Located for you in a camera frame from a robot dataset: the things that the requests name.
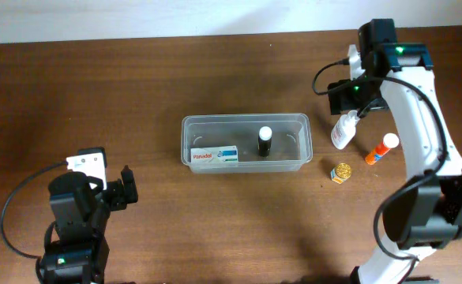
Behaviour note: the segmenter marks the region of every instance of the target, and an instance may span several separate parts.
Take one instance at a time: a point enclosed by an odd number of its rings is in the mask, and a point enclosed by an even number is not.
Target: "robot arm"
[[[462,158],[441,115],[426,47],[397,43],[390,19],[363,25],[359,45],[360,54],[355,46],[348,52],[353,81],[329,85],[331,112],[359,109],[363,118],[374,110],[392,111],[404,149],[408,190],[383,208],[383,248],[354,269],[351,282],[398,283],[411,273],[412,264],[462,238]]]

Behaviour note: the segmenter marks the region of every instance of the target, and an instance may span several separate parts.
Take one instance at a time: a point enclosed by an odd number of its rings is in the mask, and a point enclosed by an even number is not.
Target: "white backdrop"
[[[462,24],[462,0],[0,0],[0,43]]]

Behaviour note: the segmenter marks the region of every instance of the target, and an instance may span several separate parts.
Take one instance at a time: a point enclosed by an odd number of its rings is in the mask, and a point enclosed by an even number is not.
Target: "white bottle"
[[[340,120],[334,125],[331,132],[331,139],[334,147],[343,149],[350,142],[351,138],[355,136],[355,126],[359,122],[357,117],[357,110],[350,110],[348,114],[341,115]]]

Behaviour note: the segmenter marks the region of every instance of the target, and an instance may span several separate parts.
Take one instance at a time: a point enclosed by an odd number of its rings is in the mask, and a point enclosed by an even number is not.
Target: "brown wooden surface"
[[[399,30],[424,42],[435,64],[438,100],[462,154],[462,27]],[[359,123],[336,150],[326,97],[310,89],[323,65],[344,57],[356,31],[118,39],[0,45],[0,211],[25,176],[102,145],[107,176],[134,171],[139,202],[112,214],[108,283],[136,281],[278,283],[303,275],[348,275],[375,247],[379,203],[405,179],[399,149],[375,166],[365,155],[387,132],[390,113]],[[319,88],[347,77],[331,69]],[[314,157],[299,172],[196,175],[180,161],[182,119],[191,114],[301,112]],[[354,170],[338,185],[329,171]],[[42,254],[53,220],[47,184],[34,180],[12,202],[6,232]],[[423,261],[415,275],[462,283],[462,241]],[[0,239],[0,282],[34,283],[34,261]]]

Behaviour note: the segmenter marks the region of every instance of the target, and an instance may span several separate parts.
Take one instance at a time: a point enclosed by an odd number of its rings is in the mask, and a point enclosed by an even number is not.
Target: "orange bottle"
[[[399,137],[394,133],[388,133],[383,137],[383,141],[366,156],[366,163],[374,165],[383,155],[399,145]]]

